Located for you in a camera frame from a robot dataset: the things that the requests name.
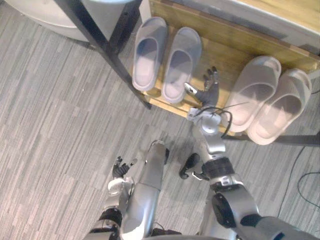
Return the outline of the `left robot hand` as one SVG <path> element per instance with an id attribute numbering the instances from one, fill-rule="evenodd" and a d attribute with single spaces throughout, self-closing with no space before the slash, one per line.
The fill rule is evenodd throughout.
<path id="1" fill-rule="evenodd" d="M 122 157 L 118 156 L 112 167 L 112 177 L 114 179 L 123 178 L 124 175 L 128 173 L 129 169 L 138 162 L 138 159 L 134 158 L 129 164 L 126 164 L 125 162 L 122 163 L 122 162 L 123 162 Z"/>

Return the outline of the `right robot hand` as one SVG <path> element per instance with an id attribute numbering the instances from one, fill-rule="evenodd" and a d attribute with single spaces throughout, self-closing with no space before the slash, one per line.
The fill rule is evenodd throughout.
<path id="1" fill-rule="evenodd" d="M 204 90 L 200 90 L 192 86 L 188 82 L 184 82 L 184 89 L 187 94 L 193 96 L 202 103 L 202 106 L 215 107 L 219 99 L 219 73 L 215 66 L 208 68 L 206 74 L 203 75 Z"/>

